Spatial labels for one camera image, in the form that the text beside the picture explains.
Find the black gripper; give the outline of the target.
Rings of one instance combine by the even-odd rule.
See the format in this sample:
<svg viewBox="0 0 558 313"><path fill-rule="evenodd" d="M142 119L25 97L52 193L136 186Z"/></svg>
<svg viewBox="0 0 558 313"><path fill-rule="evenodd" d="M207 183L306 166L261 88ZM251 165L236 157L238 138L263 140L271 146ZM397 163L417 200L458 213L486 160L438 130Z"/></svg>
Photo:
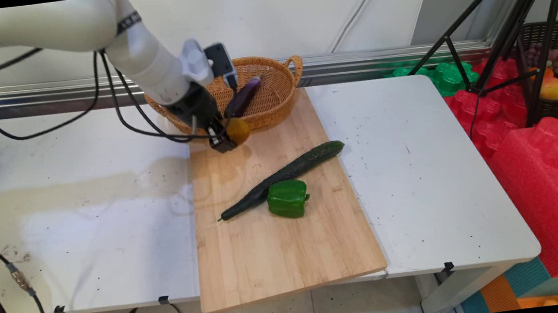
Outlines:
<svg viewBox="0 0 558 313"><path fill-rule="evenodd" d="M166 110L188 126L195 120L196 129L206 129L209 145L215 151L226 153L238 146L228 134L234 117L221 118L216 98L198 83L191 82L187 93L179 101L167 105Z"/></svg>

